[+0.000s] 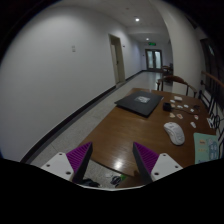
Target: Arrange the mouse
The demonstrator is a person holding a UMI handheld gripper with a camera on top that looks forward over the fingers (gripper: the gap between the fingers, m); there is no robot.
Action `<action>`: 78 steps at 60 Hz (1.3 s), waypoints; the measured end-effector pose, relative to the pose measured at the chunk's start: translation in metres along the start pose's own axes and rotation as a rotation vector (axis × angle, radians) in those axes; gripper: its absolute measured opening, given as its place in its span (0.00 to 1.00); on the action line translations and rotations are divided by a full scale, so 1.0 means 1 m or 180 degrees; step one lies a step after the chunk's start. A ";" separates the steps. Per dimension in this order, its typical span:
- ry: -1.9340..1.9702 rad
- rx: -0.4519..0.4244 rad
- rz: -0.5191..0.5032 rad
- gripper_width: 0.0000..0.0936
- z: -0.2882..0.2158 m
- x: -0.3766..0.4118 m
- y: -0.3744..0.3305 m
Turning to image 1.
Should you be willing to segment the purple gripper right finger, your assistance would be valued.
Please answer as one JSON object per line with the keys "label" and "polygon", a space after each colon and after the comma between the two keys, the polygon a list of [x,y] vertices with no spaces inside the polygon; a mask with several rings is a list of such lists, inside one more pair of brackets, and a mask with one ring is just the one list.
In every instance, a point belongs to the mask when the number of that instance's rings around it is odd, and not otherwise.
{"label": "purple gripper right finger", "polygon": [[157,154],[137,142],[133,143],[133,155],[145,185],[182,169],[167,153]]}

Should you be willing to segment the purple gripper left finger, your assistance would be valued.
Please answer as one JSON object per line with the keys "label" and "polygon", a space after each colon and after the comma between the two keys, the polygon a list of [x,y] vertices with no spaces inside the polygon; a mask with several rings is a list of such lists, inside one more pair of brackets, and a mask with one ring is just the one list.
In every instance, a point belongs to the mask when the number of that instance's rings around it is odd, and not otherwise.
{"label": "purple gripper left finger", "polygon": [[88,142],[68,153],[57,153],[42,169],[70,182],[81,183],[92,152],[92,143]]}

